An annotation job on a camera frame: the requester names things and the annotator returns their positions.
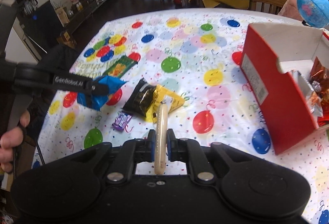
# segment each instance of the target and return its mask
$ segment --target chair backrest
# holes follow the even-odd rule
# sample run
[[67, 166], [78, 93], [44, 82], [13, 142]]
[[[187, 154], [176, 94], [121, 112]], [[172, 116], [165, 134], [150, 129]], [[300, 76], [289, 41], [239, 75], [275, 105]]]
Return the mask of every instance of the chair backrest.
[[278, 14], [283, 5], [286, 3], [287, 0], [250, 0], [250, 10], [256, 11], [256, 3], [261, 2], [261, 12], [264, 12], [265, 4], [269, 4], [269, 13], [270, 14]]

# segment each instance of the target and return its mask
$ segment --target green balloon print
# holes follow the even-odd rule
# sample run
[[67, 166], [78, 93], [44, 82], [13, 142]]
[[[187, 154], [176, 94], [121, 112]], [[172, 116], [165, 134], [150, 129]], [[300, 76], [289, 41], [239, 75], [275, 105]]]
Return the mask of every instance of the green balloon print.
[[93, 46], [94, 50], [98, 50], [98, 49], [100, 49], [101, 47], [103, 47], [103, 46], [104, 46], [104, 43], [105, 43], [105, 40], [102, 40], [102, 41], [97, 42], [97, 43]]
[[201, 25], [201, 29], [204, 31], [210, 31], [213, 29], [213, 26], [210, 24], [203, 24], [203, 25]]
[[172, 73], [179, 70], [182, 63], [176, 57], [167, 57], [161, 63], [161, 68], [166, 73]]
[[103, 135], [99, 129], [94, 128], [87, 133], [85, 137], [84, 147], [85, 149], [87, 149], [101, 142], [103, 142]]

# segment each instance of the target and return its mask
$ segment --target purple candy wrapper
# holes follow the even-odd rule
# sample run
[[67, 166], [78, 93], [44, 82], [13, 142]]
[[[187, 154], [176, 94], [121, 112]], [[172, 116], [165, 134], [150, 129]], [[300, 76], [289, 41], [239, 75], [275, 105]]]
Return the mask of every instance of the purple candy wrapper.
[[128, 122], [131, 120], [131, 118], [132, 118], [131, 115], [120, 112], [119, 115], [114, 120], [114, 123], [112, 124], [112, 126], [116, 130], [123, 131], [124, 128], [126, 127], [126, 125], [128, 124]]

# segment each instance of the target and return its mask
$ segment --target human hand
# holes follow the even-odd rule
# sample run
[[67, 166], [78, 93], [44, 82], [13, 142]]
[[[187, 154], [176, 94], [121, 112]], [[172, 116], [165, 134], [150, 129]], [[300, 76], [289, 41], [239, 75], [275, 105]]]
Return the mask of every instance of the human hand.
[[[26, 128], [30, 123], [30, 113], [25, 111], [19, 120], [20, 124]], [[15, 127], [4, 133], [0, 139], [0, 162], [1, 168], [5, 172], [11, 172], [13, 165], [9, 163], [13, 161], [13, 148], [19, 146], [23, 142], [23, 132], [19, 127]]]

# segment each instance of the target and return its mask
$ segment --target box label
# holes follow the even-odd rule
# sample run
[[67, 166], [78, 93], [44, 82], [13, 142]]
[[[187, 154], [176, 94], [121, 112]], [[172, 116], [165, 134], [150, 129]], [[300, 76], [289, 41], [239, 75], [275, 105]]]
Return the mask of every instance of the box label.
[[261, 77], [259, 76], [256, 68], [252, 64], [251, 60], [249, 59], [248, 55], [244, 55], [242, 60], [241, 68], [243, 69], [244, 73], [246, 74], [248, 81], [254, 90], [254, 95], [256, 96], [259, 105], [261, 105], [264, 100], [266, 99], [269, 92], [267, 91]]

